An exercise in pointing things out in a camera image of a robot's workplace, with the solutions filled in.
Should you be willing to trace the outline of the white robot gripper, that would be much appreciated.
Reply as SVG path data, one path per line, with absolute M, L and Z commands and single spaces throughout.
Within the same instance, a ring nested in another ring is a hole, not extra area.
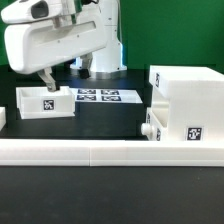
M 50 67 L 81 56 L 79 75 L 87 79 L 91 52 L 107 43 L 97 3 L 16 0 L 1 11 L 1 18 L 7 24 L 4 41 L 10 67 L 20 74 L 38 71 L 49 92 L 60 89 Z

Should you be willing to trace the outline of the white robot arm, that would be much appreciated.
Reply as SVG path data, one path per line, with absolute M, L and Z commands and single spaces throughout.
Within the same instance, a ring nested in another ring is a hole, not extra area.
M 50 92 L 58 64 L 79 58 L 90 72 L 121 67 L 117 37 L 119 0 L 15 0 L 0 12 L 10 68 L 36 73 Z

